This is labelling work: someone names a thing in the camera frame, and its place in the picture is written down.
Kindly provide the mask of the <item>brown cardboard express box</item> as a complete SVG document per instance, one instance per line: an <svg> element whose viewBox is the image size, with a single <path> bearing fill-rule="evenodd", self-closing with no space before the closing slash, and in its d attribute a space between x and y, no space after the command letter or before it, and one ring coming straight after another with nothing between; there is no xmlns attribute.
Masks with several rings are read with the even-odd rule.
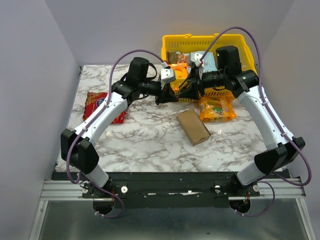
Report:
<svg viewBox="0 0 320 240"><path fill-rule="evenodd" d="M199 145L210 138L210 132L193 108L180 112L176 118L192 146Z"/></svg>

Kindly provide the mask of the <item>yellow utility knife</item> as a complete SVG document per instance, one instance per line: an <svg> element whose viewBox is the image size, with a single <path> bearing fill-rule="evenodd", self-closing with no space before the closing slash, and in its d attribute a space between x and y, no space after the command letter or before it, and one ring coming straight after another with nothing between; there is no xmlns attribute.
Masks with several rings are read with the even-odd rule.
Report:
<svg viewBox="0 0 320 240"><path fill-rule="evenodd" d="M182 82L174 91L175 96L179 96L180 92L183 91L185 88L187 88L189 83L187 81Z"/></svg>

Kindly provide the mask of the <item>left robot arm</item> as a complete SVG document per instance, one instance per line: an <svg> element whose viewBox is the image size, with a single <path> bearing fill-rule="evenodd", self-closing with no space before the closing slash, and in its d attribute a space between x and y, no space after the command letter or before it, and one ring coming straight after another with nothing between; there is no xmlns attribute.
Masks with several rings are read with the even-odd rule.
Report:
<svg viewBox="0 0 320 240"><path fill-rule="evenodd" d="M171 83L175 71L163 62L159 76L148 77L153 64L142 57L134 57L128 72L112 84L110 93L99 107L74 130L65 129L60 135L61 158L67 166L77 168L94 183L93 191L101 198L111 191L110 177L99 166L99 155L95 145L107 127L140 95L154 96L156 104L177 102Z"/></svg>

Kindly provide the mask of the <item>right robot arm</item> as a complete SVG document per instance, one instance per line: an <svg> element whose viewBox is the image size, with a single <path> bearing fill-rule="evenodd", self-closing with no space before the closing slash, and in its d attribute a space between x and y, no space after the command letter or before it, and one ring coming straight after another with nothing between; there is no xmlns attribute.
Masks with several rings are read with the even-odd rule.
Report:
<svg viewBox="0 0 320 240"><path fill-rule="evenodd" d="M191 67L186 79L188 87L181 87L178 96L199 100L205 89L225 87L245 107L255 122L266 150L257 154L254 161L236 173L230 183L230 191L241 196L252 183L262 180L274 171L292 163L306 143L287 130L274 109L269 105L264 89L259 87L259 77L253 70L242 70L238 48L232 45L216 49L218 69L204 71L204 55L192 52L188 55Z"/></svg>

